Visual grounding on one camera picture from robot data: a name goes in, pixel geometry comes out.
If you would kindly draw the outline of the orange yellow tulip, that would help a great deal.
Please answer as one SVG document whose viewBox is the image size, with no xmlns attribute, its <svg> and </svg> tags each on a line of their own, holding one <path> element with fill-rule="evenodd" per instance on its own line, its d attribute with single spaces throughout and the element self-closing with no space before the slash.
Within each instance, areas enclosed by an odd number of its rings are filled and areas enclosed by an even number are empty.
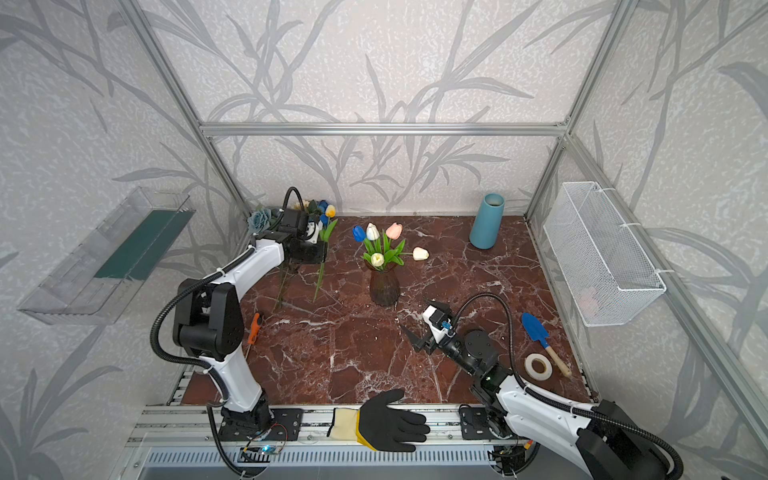
<svg viewBox="0 0 768 480">
<path fill-rule="evenodd" d="M 319 218 L 320 224 L 322 228 L 319 231 L 318 240 L 320 241 L 323 249 L 323 259 L 320 262 L 320 266 L 318 269 L 318 276 L 315 282 L 315 292 L 313 296 L 313 300 L 316 300 L 320 288 L 323 283 L 324 273 L 325 273 L 325 258 L 327 256 L 327 251 L 330 245 L 330 237 L 333 233 L 333 230 L 337 224 L 336 217 L 336 207 L 332 204 L 328 204 L 325 206 L 325 210 L 323 211 L 322 215 Z"/>
</svg>

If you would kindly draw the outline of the pink glass vase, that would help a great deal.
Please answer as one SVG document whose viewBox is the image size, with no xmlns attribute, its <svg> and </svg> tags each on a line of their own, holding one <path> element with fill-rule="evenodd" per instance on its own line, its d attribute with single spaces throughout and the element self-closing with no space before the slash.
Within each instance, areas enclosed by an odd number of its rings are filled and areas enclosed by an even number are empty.
<svg viewBox="0 0 768 480">
<path fill-rule="evenodd" d="M 398 302 L 401 289 L 396 267 L 396 264 L 390 263 L 380 270 L 367 265 L 371 272 L 369 293 L 374 304 L 381 307 L 392 307 Z"/>
</svg>

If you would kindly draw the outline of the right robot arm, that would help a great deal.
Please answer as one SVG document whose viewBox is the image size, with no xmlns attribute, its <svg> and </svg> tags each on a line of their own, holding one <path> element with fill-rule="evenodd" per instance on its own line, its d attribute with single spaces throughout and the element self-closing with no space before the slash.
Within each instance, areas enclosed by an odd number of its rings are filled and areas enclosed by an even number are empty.
<svg viewBox="0 0 768 480">
<path fill-rule="evenodd" d="M 428 333 L 404 333 L 415 351 L 441 351 L 473 380 L 479 404 L 460 413 L 478 414 L 469 434 L 479 439 L 526 439 L 543 446 L 593 479 L 679 479 L 684 463 L 660 437 L 638 427 L 616 404 L 576 402 L 523 379 L 504 366 L 482 329 L 460 333 L 460 316 L 432 301 L 422 314 Z"/>
</svg>

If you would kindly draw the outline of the cream tulip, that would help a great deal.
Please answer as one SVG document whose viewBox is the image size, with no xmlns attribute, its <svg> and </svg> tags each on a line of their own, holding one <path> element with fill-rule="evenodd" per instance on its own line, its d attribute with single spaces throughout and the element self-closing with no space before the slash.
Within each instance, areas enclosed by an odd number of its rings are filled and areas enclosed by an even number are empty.
<svg viewBox="0 0 768 480">
<path fill-rule="evenodd" d="M 422 247 L 414 247 L 410 252 L 402 252 L 401 255 L 414 261 L 425 261 L 430 257 L 430 253 Z"/>
</svg>

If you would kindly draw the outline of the teal ceramic vase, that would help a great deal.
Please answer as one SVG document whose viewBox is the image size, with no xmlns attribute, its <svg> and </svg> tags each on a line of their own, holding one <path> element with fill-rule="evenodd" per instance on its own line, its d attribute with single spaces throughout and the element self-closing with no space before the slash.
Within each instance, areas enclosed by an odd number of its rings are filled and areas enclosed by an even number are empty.
<svg viewBox="0 0 768 480">
<path fill-rule="evenodd" d="M 504 207 L 505 199 L 500 194 L 489 193 L 483 198 L 469 235 L 469 241 L 474 247 L 488 250 L 494 246 Z"/>
</svg>

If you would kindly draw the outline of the pale white tulip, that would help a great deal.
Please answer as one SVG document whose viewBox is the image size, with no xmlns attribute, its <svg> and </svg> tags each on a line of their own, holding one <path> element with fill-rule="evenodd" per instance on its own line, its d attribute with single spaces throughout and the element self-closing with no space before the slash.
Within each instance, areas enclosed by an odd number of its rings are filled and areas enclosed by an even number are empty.
<svg viewBox="0 0 768 480">
<path fill-rule="evenodd" d="M 366 227 L 366 239 L 364 240 L 364 244 L 367 253 L 371 256 L 382 251 L 381 234 L 379 229 L 373 223 L 369 223 Z"/>
</svg>

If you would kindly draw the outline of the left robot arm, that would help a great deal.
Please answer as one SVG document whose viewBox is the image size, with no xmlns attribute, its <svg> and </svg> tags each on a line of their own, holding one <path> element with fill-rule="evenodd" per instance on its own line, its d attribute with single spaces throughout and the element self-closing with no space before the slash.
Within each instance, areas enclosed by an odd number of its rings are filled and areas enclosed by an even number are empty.
<svg viewBox="0 0 768 480">
<path fill-rule="evenodd" d="M 327 254 L 324 225 L 306 206 L 282 207 L 265 230 L 252 235 L 245 250 L 201 279 L 187 279 L 163 307 L 150 330 L 159 358 L 203 368 L 221 395 L 224 419 L 264 430 L 273 422 L 267 394 L 255 380 L 243 353 L 244 295 L 269 271 L 287 260 L 319 264 Z"/>
</svg>

